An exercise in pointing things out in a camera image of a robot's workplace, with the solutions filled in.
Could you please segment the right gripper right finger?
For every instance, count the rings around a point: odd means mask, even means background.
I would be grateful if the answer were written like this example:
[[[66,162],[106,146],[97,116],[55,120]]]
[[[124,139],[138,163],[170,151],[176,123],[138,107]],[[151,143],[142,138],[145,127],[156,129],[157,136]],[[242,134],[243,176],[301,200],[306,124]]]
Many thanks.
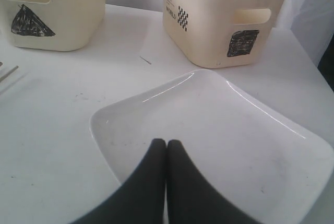
[[[169,223],[259,223],[206,180],[179,140],[167,146],[166,200]]]

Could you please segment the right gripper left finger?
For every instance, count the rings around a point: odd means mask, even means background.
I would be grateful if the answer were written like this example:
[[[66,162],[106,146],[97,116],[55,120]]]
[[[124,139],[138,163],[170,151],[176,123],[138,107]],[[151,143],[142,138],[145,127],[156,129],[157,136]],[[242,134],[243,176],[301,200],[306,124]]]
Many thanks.
[[[73,223],[163,223],[166,151],[163,139],[152,140],[120,188]]]

